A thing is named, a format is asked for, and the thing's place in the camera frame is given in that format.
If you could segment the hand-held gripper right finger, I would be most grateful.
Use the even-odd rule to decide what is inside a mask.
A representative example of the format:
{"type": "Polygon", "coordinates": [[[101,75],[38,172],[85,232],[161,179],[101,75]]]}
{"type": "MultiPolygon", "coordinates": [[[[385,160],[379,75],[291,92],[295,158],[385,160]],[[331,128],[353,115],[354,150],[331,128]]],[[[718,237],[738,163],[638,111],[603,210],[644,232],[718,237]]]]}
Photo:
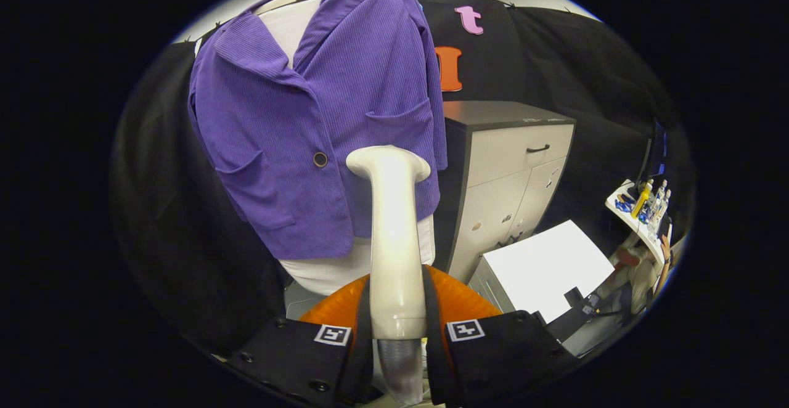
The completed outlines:
{"type": "Polygon", "coordinates": [[[537,315],[502,312],[468,285],[423,267],[432,402],[504,407],[577,369],[537,315]]]}

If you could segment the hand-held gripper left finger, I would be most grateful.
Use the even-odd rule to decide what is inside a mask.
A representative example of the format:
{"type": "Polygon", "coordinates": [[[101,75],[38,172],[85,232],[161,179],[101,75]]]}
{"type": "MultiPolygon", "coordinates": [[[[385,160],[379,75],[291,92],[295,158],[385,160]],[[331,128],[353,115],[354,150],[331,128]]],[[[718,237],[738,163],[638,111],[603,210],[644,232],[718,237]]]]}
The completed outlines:
{"type": "Polygon", "coordinates": [[[229,355],[226,365],[293,406],[353,406],[372,387],[369,295],[364,276],[301,320],[275,318],[229,355]]]}

